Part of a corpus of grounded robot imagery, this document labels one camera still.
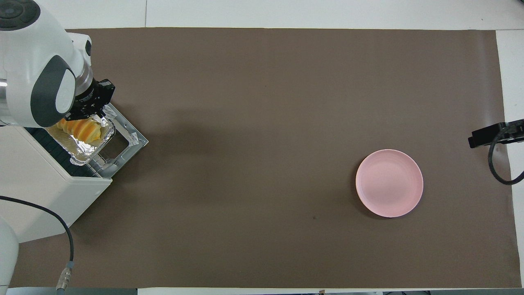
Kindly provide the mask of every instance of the aluminum foil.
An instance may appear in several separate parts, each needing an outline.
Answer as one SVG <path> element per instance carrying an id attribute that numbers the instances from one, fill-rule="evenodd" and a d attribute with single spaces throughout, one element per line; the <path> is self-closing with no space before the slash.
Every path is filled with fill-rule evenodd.
<path id="1" fill-rule="evenodd" d="M 91 119 L 100 123 L 100 139 L 87 144 L 83 141 L 79 141 L 72 135 L 65 133 L 62 129 L 56 125 L 45 128 L 46 131 L 58 142 L 64 150 L 70 155 L 72 164 L 83 166 L 87 164 L 111 139 L 115 134 L 115 125 L 111 120 L 100 118 L 97 115 L 91 116 Z"/>

